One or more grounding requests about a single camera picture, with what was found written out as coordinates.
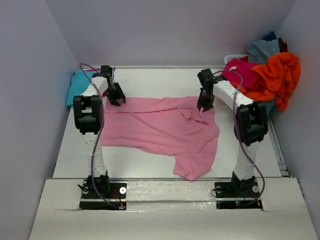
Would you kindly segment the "light pink t-shirt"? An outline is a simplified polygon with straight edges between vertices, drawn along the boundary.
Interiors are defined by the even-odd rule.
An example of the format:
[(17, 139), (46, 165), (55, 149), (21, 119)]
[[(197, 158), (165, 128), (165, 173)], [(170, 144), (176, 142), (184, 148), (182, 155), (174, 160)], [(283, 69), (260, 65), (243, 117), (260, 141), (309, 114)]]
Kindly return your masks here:
[(195, 96), (129, 97), (121, 106), (106, 104), (100, 142), (173, 156), (173, 173), (188, 181), (208, 173), (215, 161), (220, 129), (216, 112), (201, 112)]

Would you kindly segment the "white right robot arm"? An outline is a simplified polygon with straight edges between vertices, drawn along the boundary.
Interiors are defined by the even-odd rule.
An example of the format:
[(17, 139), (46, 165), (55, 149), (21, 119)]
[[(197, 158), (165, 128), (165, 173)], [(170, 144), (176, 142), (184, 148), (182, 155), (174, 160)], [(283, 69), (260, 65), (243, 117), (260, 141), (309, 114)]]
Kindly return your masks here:
[(240, 92), (239, 87), (233, 87), (221, 71), (214, 75), (207, 68), (197, 74), (201, 84), (197, 108), (207, 112), (214, 106), (214, 99), (222, 100), (233, 112), (234, 135), (238, 141), (236, 166), (232, 172), (231, 181), (217, 182), (214, 186), (216, 198), (245, 198), (251, 195), (258, 199), (263, 191), (258, 187), (255, 172), (256, 155), (260, 143), (268, 133), (268, 118), (266, 106)]

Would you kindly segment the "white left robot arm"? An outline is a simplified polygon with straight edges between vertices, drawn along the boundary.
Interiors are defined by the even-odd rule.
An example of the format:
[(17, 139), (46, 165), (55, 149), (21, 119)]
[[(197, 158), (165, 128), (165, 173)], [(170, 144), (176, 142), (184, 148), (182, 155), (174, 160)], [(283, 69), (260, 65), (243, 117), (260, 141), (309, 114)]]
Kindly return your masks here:
[(100, 70), (94, 69), (90, 77), (83, 66), (87, 65), (80, 64), (80, 69), (89, 80), (89, 86), (73, 97), (74, 124), (83, 137), (88, 160), (88, 177), (80, 189), (85, 199), (105, 199), (110, 194), (111, 183), (101, 144), (105, 123), (102, 96), (105, 94), (109, 103), (118, 107), (120, 102), (126, 102), (126, 97), (119, 83), (114, 81), (114, 67), (102, 65)]

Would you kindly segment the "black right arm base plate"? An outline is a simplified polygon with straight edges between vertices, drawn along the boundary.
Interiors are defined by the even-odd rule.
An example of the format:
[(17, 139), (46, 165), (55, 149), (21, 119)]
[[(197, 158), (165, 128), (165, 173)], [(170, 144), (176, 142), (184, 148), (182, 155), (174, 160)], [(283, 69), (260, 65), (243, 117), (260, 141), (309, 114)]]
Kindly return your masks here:
[(263, 209), (257, 182), (240, 192), (231, 188), (231, 182), (215, 182), (210, 194), (215, 198), (218, 210)]

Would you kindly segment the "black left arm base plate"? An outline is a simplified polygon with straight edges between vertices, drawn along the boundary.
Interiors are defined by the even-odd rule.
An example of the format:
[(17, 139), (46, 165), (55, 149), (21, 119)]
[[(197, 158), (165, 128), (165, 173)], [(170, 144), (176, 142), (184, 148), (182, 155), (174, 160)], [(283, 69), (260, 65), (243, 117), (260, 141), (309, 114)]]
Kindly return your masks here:
[(102, 198), (93, 188), (89, 189), (85, 181), (78, 187), (81, 189), (79, 201), (81, 210), (125, 211), (127, 209), (127, 182), (112, 181), (108, 192), (98, 187)]

